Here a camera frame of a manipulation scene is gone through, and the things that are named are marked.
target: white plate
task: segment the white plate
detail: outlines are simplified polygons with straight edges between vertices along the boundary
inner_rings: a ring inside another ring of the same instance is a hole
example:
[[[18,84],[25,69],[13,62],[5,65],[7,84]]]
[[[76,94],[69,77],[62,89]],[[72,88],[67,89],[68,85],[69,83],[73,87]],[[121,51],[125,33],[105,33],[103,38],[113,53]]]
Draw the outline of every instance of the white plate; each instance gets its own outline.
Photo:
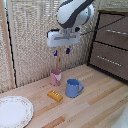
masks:
[[[0,99],[0,128],[23,128],[33,116],[32,103],[22,96]]]

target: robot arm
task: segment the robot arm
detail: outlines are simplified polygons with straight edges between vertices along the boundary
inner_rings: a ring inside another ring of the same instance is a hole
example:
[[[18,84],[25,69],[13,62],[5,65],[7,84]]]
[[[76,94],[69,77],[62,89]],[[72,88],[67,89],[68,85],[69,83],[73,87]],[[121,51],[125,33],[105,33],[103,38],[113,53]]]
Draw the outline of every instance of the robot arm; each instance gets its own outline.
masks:
[[[80,40],[80,25],[89,23],[94,15],[94,0],[61,0],[57,11],[60,30],[51,30],[47,34],[50,47],[76,44]]]
[[[94,0],[61,0],[57,11],[59,25],[64,28],[87,23],[93,17],[93,6],[89,6]]]

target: cabinet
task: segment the cabinet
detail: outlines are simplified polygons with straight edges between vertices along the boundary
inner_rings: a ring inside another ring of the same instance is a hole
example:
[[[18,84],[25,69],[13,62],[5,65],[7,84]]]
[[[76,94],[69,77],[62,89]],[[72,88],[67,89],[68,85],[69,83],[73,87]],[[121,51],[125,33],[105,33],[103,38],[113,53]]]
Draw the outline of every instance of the cabinet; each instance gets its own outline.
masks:
[[[99,11],[97,28],[123,18],[128,12]],[[88,65],[128,81],[128,17],[94,33]]]

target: pink cup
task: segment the pink cup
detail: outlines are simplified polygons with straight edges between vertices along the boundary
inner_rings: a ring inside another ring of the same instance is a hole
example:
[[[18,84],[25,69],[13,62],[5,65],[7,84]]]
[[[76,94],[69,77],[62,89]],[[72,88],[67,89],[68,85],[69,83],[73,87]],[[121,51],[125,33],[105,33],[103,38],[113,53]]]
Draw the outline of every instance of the pink cup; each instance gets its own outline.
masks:
[[[52,85],[58,86],[61,80],[61,70],[52,69],[50,72],[50,80]]]

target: drawer handle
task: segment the drawer handle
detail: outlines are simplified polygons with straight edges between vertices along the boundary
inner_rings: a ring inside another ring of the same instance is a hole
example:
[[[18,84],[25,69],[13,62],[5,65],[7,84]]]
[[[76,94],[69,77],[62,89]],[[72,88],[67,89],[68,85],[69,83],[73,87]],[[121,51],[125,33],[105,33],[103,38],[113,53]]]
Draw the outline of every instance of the drawer handle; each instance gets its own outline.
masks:
[[[107,61],[107,62],[110,62],[110,63],[112,63],[112,64],[115,64],[115,65],[117,65],[117,66],[120,66],[121,67],[121,65],[119,64],[119,63],[115,63],[115,62],[113,62],[113,61],[110,61],[110,60],[108,60],[108,59],[106,59],[106,58],[104,58],[104,57],[100,57],[100,56],[97,56],[98,58],[100,58],[100,59],[102,59],[102,60],[105,60],[105,61]]]
[[[116,32],[116,31],[113,31],[113,30],[105,30],[105,31],[112,32],[112,33],[117,33],[117,34],[122,34],[122,35],[127,35],[128,36],[128,33]]]

